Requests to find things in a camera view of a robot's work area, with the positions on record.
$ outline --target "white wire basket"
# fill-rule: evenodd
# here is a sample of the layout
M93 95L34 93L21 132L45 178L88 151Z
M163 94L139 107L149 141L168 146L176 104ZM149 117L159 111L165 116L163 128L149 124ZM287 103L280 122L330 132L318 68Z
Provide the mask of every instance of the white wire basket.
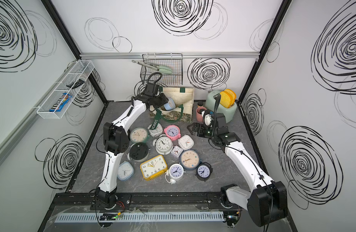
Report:
M71 105L72 101L75 99L76 95L83 87L84 83L88 80L88 77L93 69L94 65L92 61L77 61L69 73L67 73L67 75L58 83L49 97L39 107L36 111L37 114L44 119L61 119ZM75 83L78 80L82 80L84 83L79 87L74 88ZM59 102L59 99L64 94L65 97ZM59 106L64 103L66 98L69 99L68 102L63 105L62 109L59 109Z

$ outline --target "white wall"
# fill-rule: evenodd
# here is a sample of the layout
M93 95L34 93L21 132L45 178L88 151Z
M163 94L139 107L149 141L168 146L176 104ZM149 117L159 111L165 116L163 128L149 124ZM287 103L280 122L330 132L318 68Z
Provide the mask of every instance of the white wall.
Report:
M159 3L164 2L171 3L167 4L166 11L158 7ZM184 4L187 2L191 2L191 6ZM281 2L106 0L100 4L91 0L53 1L82 53L259 51ZM175 23L175 26L168 26L168 21ZM181 86L195 86L189 81L192 61L183 60ZM223 85L214 85L212 89L223 90L227 85L239 95L254 61L250 58L228 59L225 61L230 65L228 78L223 73L216 73L213 78L201 80L217 83L218 80L226 79ZM217 63L218 67L223 63L220 60L212 62ZM105 92L107 99L129 100L134 85L140 81L141 66L130 60L97 60L94 63L99 67L104 84L112 86ZM195 99L206 99L208 88L202 90L198 87L195 89Z
M29 110L36 106L39 99L63 73L67 64L75 59L41 1L6 2L17 9L17 14L25 24L14 23L18 16L16 14L6 16L4 13L6 8L0 7L0 16L6 16L4 19L9 25L1 27L1 30L3 31L3 28L7 31L12 30L11 39L26 35L24 39L30 42L25 41L22 49L22 43L19 42L17 46L9 48L4 44L17 42L9 39L9 32L4 39L0 39L0 63L5 63L0 64L0 143ZM15 60L4 62L1 56L13 56L11 59Z
M356 74L334 75L356 72L356 3L342 11L356 1L347 2L294 0L278 58L262 63L242 103L299 232L356 231L356 95L346 94Z
M48 51L47 47L38 46L38 53L52 54L36 56L24 71L0 72L0 141L74 59L41 1L10 3L40 13L54 28L57 47ZM38 44L42 44L43 35L50 42L52 37L45 34L48 31L37 26L35 17L28 18L28 24L32 22L35 27ZM9 54L7 50L0 53ZM30 128L0 166L0 231L39 229L55 193L63 192L71 179L102 108L100 98L87 81L62 119L39 118Z

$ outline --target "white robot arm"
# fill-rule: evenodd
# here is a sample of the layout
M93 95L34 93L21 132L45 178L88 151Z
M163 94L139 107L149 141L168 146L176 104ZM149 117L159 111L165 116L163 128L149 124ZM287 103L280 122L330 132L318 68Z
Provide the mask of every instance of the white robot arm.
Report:
M157 95L157 89L158 86L155 83L148 83L146 90L132 100L132 105L119 118L104 125L103 142L106 149L106 161L96 196L109 206L112 206L115 201L117 171L121 157L129 146L127 135L130 133L129 127L150 105L158 108L167 102L164 94ZM275 183L247 153L237 135L228 132L223 114L213 114L212 121L212 127L193 123L188 126L188 129L192 135L197 132L199 137L209 138L216 146L221 147L245 177L250 189L246 191L234 184L222 187L222 205L232 207L237 204L246 209L258 226L263 226L267 221L269 223L286 217L285 186L281 182Z

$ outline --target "gray countertop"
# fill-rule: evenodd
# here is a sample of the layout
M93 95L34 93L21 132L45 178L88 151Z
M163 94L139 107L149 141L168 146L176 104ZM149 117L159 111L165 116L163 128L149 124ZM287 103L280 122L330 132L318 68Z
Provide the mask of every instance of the gray countertop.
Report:
M103 133L103 124L117 119L129 106L130 102L111 102L109 104L71 192L89 192L100 183L103 168L105 167L105 154L97 151L96 142ZM136 127L147 128L150 124L152 124L152 122L153 119L148 117L148 111L146 111L132 124L130 130L133 130ZM159 123L163 128L170 125L163 120L160 120ZM187 126L189 124L190 123L183 122L175 123L175 125L180 128L182 136L185 134L190 135L187 130ZM229 131L237 134L237 136L241 139L241 142L244 144L247 152L258 163L254 150L251 146L249 136L245 129L244 122L242 121L240 111L236 111L233 120L228 123L228 126ZM139 168L141 163L129 161L134 167L134 175L126 181L117 180L117 192L217 192L220 191L221 187L232 183L237 184L245 190L249 190L244 177L228 156L226 156L222 151L211 147L208 143L208 139L197 136L191 137L195 143L192 149L198 152L200 159L203 162L208 162L213 168L213 173L208 181L203 182L198 180L195 176L195 171L187 171L183 178L176 184L167 183L164 175L161 175L153 180L146 181L144 180ZM152 138L147 141L147 145L152 148L149 153L149 159L157 156L158 153L152 146ZM104 151L103 148L104 145L102 139L100 139L98 142L98 149ZM164 156L164 159L169 167L170 165L179 162L179 160L171 154ZM124 161L128 161L126 155L122 157L120 163Z

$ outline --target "wire basket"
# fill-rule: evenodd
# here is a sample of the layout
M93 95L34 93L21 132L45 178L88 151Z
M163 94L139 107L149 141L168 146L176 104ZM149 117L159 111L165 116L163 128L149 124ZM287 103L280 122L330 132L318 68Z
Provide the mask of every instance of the wire basket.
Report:
M169 59L156 59L156 55L171 55ZM172 69L172 74L162 74L162 78L159 80L160 84L165 85L182 85L183 84L183 67L182 59L183 55L181 53L154 53L154 54L143 54L143 61L151 63L154 65L164 65ZM143 84L147 84L148 77L157 72L149 67L142 66L140 70L140 79ZM154 75L150 78L150 81L155 81L159 78L159 75Z
M62 118L66 110L71 105L72 101L75 99L76 95L83 87L84 83L88 80L88 77L93 71L93 69L94 65L92 61L77 61L76 64L71 68L71 70L58 83L56 88L52 91L52 93L48 96L44 103L39 107L39 109L36 111L37 114L44 119ZM71 88L79 79L83 80L84 83L77 88ZM63 94L66 94L66 96L71 96L69 97L69 101L63 106L60 111L58 108L56 108L53 112L50 112L50 109L52 109L52 107L57 104L57 101L59 101L60 97Z

